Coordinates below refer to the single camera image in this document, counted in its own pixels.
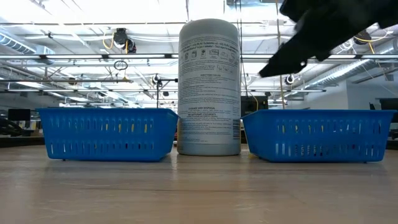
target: ceiling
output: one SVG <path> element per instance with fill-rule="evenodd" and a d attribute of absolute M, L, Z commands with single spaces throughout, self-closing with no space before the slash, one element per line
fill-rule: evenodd
<path fill-rule="evenodd" d="M 187 21 L 203 18 L 219 18 L 236 23 L 241 19 L 243 36 L 243 54 L 273 54 L 278 49 L 277 18 L 281 21 L 279 30 L 281 41 L 287 41 L 294 35 L 294 23 L 287 17 L 277 15 L 275 3 L 254 4 L 256 1 L 242 1 L 241 12 L 235 7 L 226 5 L 224 0 L 13 0 L 3 1 L 0 7 L 0 32 L 13 35 L 27 45 L 42 45 L 53 50 L 55 54 L 123 54 L 121 49 L 107 49 L 103 44 L 111 45 L 111 35 L 116 28 L 126 28 L 139 54 L 178 53 L 178 34 Z M 368 28 L 374 37 L 393 37 L 395 29 L 379 30 L 377 26 Z M 334 54 L 357 53 L 369 51 L 367 45 L 346 43 L 339 46 Z M 3 54 L 20 54 L 10 48 L 0 46 Z M 52 78 L 66 79 L 70 77 L 87 79 L 110 79 L 126 77 L 133 83 L 102 83 L 101 88 L 143 89 L 153 88 L 151 78 L 158 74 L 161 78 L 177 78 L 177 59 L 170 60 L 131 60 L 124 73 L 117 71 L 110 74 L 106 63 L 98 61 L 76 61 L 88 63 L 85 67 L 50 66 L 48 68 L 33 66 L 27 69 L 44 76 L 53 74 Z M 57 60 L 55 64 L 73 64 L 68 60 Z M 245 63 L 245 72 L 249 88 L 279 89 L 279 77 L 260 79 L 257 72 L 264 63 Z M 335 63 L 309 64 L 297 76 L 300 82 L 313 79 L 324 71 L 335 67 Z M 64 86 L 65 88 L 89 88 L 87 85 Z M 170 82 L 164 89 L 176 89 L 177 83 Z M 154 93 L 120 93 L 120 97 L 130 103 L 148 107 L 155 103 Z M 117 97 L 98 97 L 92 94 L 91 100 L 117 102 Z M 163 107 L 175 109 L 177 94 L 160 97 L 165 101 Z"/>

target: basket slot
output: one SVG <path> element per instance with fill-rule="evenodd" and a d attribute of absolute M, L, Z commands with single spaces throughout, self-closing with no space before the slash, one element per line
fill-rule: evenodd
<path fill-rule="evenodd" d="M 144 120 L 144 133 L 146 134 L 148 132 L 148 124 L 147 124 L 147 120 Z"/>
<path fill-rule="evenodd" d="M 141 133 L 141 120 L 140 119 L 137 119 L 136 125 L 137 125 L 136 133 L 140 134 Z"/>
<path fill-rule="evenodd" d="M 152 134 L 153 133 L 153 128 L 154 128 L 154 120 L 151 119 L 149 121 L 149 132 Z"/>
<path fill-rule="evenodd" d="M 118 121 L 118 132 L 121 133 L 122 132 L 122 120 Z"/>
<path fill-rule="evenodd" d="M 129 120 L 128 119 L 125 119 L 123 121 L 123 130 L 124 130 L 125 133 L 128 133 L 129 130 L 130 130 L 130 128 L 129 128 Z"/>
<path fill-rule="evenodd" d="M 113 133 L 117 132 L 118 128 L 116 127 L 116 121 L 114 119 L 109 121 L 109 129 Z"/>
<path fill-rule="evenodd" d="M 135 121 L 132 119 L 131 120 L 131 132 L 134 133 L 134 125 L 135 125 Z"/>

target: wooden table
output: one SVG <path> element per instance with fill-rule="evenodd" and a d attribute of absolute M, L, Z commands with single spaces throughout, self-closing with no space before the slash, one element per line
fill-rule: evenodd
<path fill-rule="evenodd" d="M 57 161 L 0 149 L 0 223 L 398 223 L 398 151 L 369 164 L 250 156 Z"/>

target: blue plastic basket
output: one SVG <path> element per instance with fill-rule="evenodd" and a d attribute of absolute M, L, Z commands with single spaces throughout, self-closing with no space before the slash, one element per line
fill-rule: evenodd
<path fill-rule="evenodd" d="M 250 152 L 272 162 L 376 162 L 396 111 L 260 110 L 243 117 Z"/>
<path fill-rule="evenodd" d="M 173 145 L 169 109 L 38 109 L 51 159 L 159 161 Z"/>

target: fluorescent light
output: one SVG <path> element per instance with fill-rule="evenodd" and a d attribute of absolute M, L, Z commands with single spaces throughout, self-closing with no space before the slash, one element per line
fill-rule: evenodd
<path fill-rule="evenodd" d="M 126 55 L 109 55 L 109 58 L 165 58 L 164 54 L 126 54 Z"/>
<path fill-rule="evenodd" d="M 77 90 L 79 92 L 100 92 L 100 91 L 109 91 L 109 90 Z"/>
<path fill-rule="evenodd" d="M 24 85 L 24 86 L 28 86 L 28 87 L 32 87 L 32 88 L 45 88 L 45 86 L 38 84 L 38 83 L 34 83 L 34 82 L 17 82 L 20 85 Z"/>
<path fill-rule="evenodd" d="M 282 99 L 277 99 L 277 100 L 268 100 L 268 102 L 282 102 Z"/>
<path fill-rule="evenodd" d="M 58 94 L 58 93 L 49 93 L 50 95 L 53 95 L 53 96 L 57 96 L 57 97 L 60 97 L 60 98 L 64 98 L 65 96 L 62 96 L 61 94 Z"/>
<path fill-rule="evenodd" d="M 74 90 L 43 90 L 43 91 L 51 91 L 51 92 L 72 92 Z"/>
<path fill-rule="evenodd" d="M 71 100 L 79 101 L 79 102 L 88 102 L 88 101 L 90 101 L 90 100 L 87 100 L 86 98 L 82 98 L 82 97 L 69 96 L 68 98 L 71 99 Z"/>
<path fill-rule="evenodd" d="M 261 59 L 270 59 L 273 55 L 256 55 L 256 54 L 247 54 L 243 55 L 243 59 L 247 58 L 261 58 Z"/>
<path fill-rule="evenodd" d="M 398 59 L 398 55 L 363 55 L 363 59 Z"/>
<path fill-rule="evenodd" d="M 102 55 L 47 55 L 48 59 L 97 59 Z"/>
<path fill-rule="evenodd" d="M 40 59 L 38 55 L 0 55 L 0 59 Z"/>
<path fill-rule="evenodd" d="M 14 91 L 14 92 L 37 92 L 40 90 L 33 90 L 33 89 L 22 89 L 22 90 L 7 90 L 7 91 Z"/>
<path fill-rule="evenodd" d="M 321 93 L 324 91 L 325 90 L 294 90 L 294 92 L 297 92 L 297 93 Z"/>
<path fill-rule="evenodd" d="M 112 92 L 112 91 L 107 92 L 106 95 L 107 95 L 108 97 L 114 98 L 115 100 L 120 99 L 120 96 L 119 96 L 117 93 L 114 93 L 114 92 Z"/>
<path fill-rule="evenodd" d="M 330 59 L 346 59 L 346 58 L 355 58 L 355 55 L 331 55 Z"/>

